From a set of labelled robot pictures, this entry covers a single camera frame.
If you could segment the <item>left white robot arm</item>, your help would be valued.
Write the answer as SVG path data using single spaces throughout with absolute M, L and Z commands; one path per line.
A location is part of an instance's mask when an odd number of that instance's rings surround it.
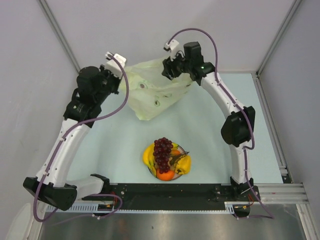
M 105 200 L 110 196 L 109 180 L 104 176 L 91 174 L 68 182 L 67 175 L 81 142 L 102 111 L 102 103 L 110 94 L 118 94 L 122 76 L 119 67 L 107 65 L 80 70 L 54 147 L 36 176 L 26 177 L 23 182 L 36 200 L 66 211 L 77 199 L 95 195 Z

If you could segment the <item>dark red fake grapes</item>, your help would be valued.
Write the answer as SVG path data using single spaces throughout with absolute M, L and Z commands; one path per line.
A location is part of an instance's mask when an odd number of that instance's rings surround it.
M 170 170 L 169 154 L 173 150 L 174 145 L 171 140 L 166 137 L 159 138 L 154 141 L 153 156 L 155 160 L 156 169 L 163 172 Z

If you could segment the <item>green orange fake mango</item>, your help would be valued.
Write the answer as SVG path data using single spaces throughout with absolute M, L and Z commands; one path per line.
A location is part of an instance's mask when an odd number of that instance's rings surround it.
M 173 149 L 171 151 L 170 155 L 171 155 L 172 158 L 177 158 L 177 157 L 179 157 L 181 155 L 181 152 L 179 150 L 177 150 L 177 149 Z

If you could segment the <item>pale yellow plastic bag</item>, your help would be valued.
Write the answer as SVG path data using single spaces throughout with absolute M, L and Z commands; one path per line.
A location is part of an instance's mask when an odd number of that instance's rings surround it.
M 141 121 L 149 121 L 178 102 L 193 81 L 187 73 L 170 80 L 162 75 L 163 58 L 124 68 L 129 83 L 128 105 Z

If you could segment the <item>small yellow fake fruit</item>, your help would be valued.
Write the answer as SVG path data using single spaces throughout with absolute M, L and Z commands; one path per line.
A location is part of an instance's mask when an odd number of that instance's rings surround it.
M 189 155 L 181 158 L 175 166 L 175 173 L 178 175 L 186 175 L 190 172 L 192 159 Z

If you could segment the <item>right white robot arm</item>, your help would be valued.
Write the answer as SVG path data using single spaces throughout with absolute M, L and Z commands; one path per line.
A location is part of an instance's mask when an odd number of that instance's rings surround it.
M 165 43 L 164 50 L 170 56 L 162 62 L 162 75 L 173 80 L 181 74 L 189 74 L 192 81 L 209 93 L 225 117 L 220 132 L 231 154 L 231 196 L 237 201 L 242 201 L 248 194 L 255 198 L 258 192 L 254 189 L 247 153 L 254 148 L 248 144 L 255 142 L 255 109 L 244 106 L 230 92 L 217 72 L 217 65 L 204 60 L 197 41 L 180 45 L 173 39 Z

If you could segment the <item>yellow fake banana bunch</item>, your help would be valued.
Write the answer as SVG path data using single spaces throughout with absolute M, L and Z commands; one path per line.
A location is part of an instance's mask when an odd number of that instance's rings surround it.
M 154 146 L 155 143 L 152 143 L 146 148 L 142 155 L 142 161 L 148 167 L 151 174 L 156 177 L 157 166 L 155 164 L 155 157 L 153 156 Z M 173 150 L 179 150 L 178 145 L 175 143 L 173 143 Z

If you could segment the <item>orange fake tangerine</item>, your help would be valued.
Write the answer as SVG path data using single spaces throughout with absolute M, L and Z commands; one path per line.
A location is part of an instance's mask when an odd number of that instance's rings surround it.
M 156 177 L 161 181 L 171 181 L 175 176 L 175 172 L 169 170 L 168 172 L 163 172 L 160 169 L 156 170 Z

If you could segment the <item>brown fake longan branch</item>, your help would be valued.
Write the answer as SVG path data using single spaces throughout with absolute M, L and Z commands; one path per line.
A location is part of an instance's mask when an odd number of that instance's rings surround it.
M 169 154 L 169 161 L 168 161 L 168 164 L 170 166 L 173 166 L 174 164 L 176 164 L 179 160 L 181 160 L 182 158 L 186 157 L 189 155 L 189 152 L 188 151 L 183 151 L 181 152 L 180 156 L 179 157 L 172 157 L 171 156 L 171 153 Z

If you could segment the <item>round printed plate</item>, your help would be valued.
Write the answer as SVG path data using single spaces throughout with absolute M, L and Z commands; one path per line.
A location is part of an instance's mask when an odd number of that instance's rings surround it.
M 144 150 L 142 162 L 161 181 L 175 180 L 191 169 L 189 152 L 170 140 L 155 140 Z

